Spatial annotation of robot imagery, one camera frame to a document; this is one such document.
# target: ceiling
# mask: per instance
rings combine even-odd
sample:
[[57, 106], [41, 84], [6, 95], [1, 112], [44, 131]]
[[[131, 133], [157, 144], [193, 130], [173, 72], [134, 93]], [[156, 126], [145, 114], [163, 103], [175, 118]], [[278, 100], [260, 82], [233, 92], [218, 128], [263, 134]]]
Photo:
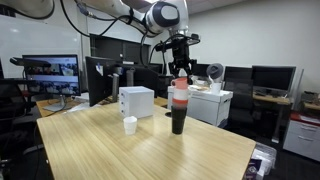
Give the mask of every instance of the ceiling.
[[[210, 9], [239, 3], [245, 0], [186, 0], [189, 14], [195, 14]], [[140, 11], [146, 12], [151, 4], [144, 0], [122, 0], [125, 4]]]

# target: floor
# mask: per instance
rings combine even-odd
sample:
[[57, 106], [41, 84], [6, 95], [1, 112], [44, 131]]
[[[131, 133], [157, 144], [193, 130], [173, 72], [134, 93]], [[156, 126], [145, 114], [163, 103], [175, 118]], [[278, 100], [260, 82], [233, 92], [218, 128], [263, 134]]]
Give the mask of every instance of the floor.
[[[32, 121], [40, 117], [37, 107], [32, 109], [33, 116], [27, 116], [28, 120]], [[272, 143], [270, 139], [254, 133], [249, 129], [242, 129], [246, 133], [239, 133], [254, 139], [257, 142], [271, 146], [277, 150], [276, 169], [272, 169], [270, 174], [265, 176], [265, 180], [316, 180], [320, 179], [320, 162], [304, 158], [297, 154], [282, 149], [284, 131], [280, 131], [280, 143]], [[36, 143], [39, 143], [40, 136], [36, 132]], [[46, 164], [45, 151], [41, 150], [36, 153], [19, 159], [14, 164], [11, 171], [11, 180], [26, 180], [26, 179], [53, 179], [50, 168]]]

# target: white paper cup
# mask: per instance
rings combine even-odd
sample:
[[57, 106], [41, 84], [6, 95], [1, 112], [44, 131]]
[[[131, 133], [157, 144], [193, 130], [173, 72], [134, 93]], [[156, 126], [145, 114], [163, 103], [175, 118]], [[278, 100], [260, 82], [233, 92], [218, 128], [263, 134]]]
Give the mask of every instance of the white paper cup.
[[221, 83], [212, 83], [210, 85], [211, 94], [220, 94]]
[[132, 135], [136, 133], [137, 128], [137, 118], [134, 116], [126, 117], [123, 119], [124, 130], [126, 135]]

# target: paper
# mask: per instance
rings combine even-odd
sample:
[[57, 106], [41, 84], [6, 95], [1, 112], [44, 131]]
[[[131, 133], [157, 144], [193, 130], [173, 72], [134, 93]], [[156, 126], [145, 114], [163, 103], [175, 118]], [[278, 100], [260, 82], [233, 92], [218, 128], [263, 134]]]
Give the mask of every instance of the paper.
[[320, 123], [320, 120], [319, 120], [319, 119], [311, 118], [311, 117], [307, 117], [307, 116], [302, 116], [302, 115], [300, 115], [300, 119], [302, 119], [302, 120], [304, 120], [304, 121]]
[[101, 76], [103, 76], [103, 66], [100, 66], [99, 63], [96, 65], [96, 70]]

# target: black cup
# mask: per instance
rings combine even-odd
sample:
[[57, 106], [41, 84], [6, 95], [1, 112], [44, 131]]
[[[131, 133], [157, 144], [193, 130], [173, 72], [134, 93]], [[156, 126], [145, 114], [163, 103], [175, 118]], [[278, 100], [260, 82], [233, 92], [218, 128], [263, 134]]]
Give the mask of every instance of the black cup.
[[184, 126], [184, 119], [187, 115], [187, 108], [176, 108], [171, 106], [172, 133], [181, 134]]

